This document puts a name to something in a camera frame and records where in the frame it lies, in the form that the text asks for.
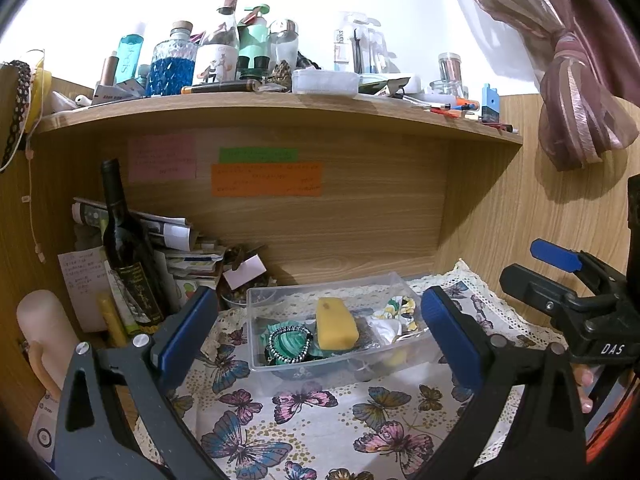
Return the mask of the person's hand on gripper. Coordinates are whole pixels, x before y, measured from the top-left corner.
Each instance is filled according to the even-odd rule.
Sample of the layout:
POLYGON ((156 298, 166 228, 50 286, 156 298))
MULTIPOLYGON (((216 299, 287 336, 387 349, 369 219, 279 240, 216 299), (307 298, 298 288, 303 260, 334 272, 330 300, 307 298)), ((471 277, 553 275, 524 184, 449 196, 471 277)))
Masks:
POLYGON ((593 372, 584 364, 574 364, 573 374, 582 412, 584 414, 589 414, 592 411, 593 402, 586 393, 586 389, 591 387, 594 382, 593 372))

